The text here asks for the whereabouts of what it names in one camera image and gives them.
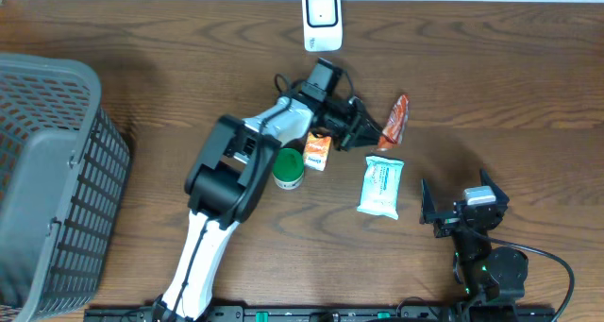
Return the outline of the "orange small carton box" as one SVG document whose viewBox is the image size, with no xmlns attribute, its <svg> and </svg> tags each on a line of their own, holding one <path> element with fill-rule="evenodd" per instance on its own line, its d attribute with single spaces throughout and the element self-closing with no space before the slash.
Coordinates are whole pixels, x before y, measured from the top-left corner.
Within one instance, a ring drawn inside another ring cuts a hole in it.
<svg viewBox="0 0 604 322">
<path fill-rule="evenodd" d="M 305 166 L 317 171 L 324 171 L 331 142 L 332 138 L 329 136 L 309 133 L 302 155 Z"/>
</svg>

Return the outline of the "red chocolate wafer bar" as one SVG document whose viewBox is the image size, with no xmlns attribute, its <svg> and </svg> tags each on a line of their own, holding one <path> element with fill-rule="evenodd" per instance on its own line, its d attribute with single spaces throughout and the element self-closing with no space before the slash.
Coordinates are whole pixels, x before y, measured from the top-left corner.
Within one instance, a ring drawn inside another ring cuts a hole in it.
<svg viewBox="0 0 604 322">
<path fill-rule="evenodd" d="M 403 93 L 393 105 L 389 118 L 379 137 L 377 150 L 386 151 L 400 146 L 409 120 L 410 100 Z"/>
</svg>

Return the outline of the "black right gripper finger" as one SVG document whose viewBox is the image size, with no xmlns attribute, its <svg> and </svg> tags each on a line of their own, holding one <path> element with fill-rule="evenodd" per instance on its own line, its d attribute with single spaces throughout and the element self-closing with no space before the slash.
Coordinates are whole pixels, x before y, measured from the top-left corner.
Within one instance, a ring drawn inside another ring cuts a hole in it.
<svg viewBox="0 0 604 322">
<path fill-rule="evenodd" d="M 482 186 L 488 186 L 491 188 L 495 195 L 496 203 L 499 206 L 507 206 L 510 202 L 509 197 L 495 184 L 490 178 L 485 169 L 479 170 L 480 182 Z"/>
<path fill-rule="evenodd" d="M 421 190 L 422 190 L 422 203 L 421 203 L 421 216 L 420 223 L 425 224 L 433 224 L 436 219 L 436 209 L 434 206 L 434 202 L 429 191 L 428 182 L 423 178 L 421 180 Z"/>
</svg>

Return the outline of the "green lid jar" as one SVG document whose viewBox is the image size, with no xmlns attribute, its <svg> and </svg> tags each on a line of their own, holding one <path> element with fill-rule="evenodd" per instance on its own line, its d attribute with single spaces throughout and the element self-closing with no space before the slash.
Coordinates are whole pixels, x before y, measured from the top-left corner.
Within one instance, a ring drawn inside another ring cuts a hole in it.
<svg viewBox="0 0 604 322">
<path fill-rule="evenodd" d="M 299 187 L 304 178 L 302 154 L 293 148 L 282 148 L 278 151 L 273 166 L 273 178 L 276 185 L 283 190 Z"/>
</svg>

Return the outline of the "light blue wet wipes pack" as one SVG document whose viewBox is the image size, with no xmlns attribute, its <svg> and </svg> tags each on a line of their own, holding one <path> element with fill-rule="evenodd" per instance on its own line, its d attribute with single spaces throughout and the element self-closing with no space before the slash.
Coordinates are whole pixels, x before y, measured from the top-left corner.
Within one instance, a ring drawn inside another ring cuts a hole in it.
<svg viewBox="0 0 604 322">
<path fill-rule="evenodd" d="M 397 220 L 398 191 L 405 162 L 377 155 L 367 156 L 365 161 L 367 168 L 357 211 Z"/>
</svg>

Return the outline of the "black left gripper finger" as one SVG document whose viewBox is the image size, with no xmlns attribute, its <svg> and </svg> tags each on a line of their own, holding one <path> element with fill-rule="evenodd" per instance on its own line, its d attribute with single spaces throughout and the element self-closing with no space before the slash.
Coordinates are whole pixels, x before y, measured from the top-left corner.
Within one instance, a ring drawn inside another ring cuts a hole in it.
<svg viewBox="0 0 604 322">
<path fill-rule="evenodd" d="M 370 124 L 358 124 L 348 127 L 338 136 L 337 149 L 349 151 L 356 147 L 377 145 L 382 135 L 382 129 Z"/>
<path fill-rule="evenodd" d="M 367 108 L 361 99 L 357 96 L 354 97 L 353 100 L 354 107 L 356 109 L 357 114 L 361 117 L 361 123 L 366 127 L 370 127 L 371 129 L 381 132 L 382 126 L 371 116 Z"/>
</svg>

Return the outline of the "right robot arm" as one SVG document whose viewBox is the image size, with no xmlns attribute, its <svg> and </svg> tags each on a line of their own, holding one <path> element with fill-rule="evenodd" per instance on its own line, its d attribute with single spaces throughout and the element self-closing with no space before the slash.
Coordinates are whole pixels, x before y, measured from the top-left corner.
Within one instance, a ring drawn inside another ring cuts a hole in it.
<svg viewBox="0 0 604 322">
<path fill-rule="evenodd" d="M 463 199 L 439 212 L 428 182 L 421 181 L 420 222 L 433 226 L 437 238 L 455 247 L 453 273 L 467 299 L 442 308 L 440 321 L 517 321 L 515 301 L 525 294 L 528 257 L 509 246 L 493 247 L 488 232 L 503 220 L 509 197 L 480 170 L 480 185 L 463 191 Z"/>
</svg>

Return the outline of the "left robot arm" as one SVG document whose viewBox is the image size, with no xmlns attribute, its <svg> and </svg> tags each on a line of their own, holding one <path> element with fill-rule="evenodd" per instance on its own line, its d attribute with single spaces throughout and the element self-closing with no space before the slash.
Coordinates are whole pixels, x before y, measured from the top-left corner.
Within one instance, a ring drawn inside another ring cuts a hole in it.
<svg viewBox="0 0 604 322">
<path fill-rule="evenodd" d="M 347 75 L 319 59 L 305 79 L 275 75 L 270 109 L 217 120 L 184 182 L 187 237 L 171 284 L 152 305 L 153 320 L 195 321 L 206 312 L 230 237 L 256 209 L 282 147 L 308 133 L 327 135 L 340 151 L 378 143 L 382 126 L 362 101 L 334 94 Z"/>
</svg>

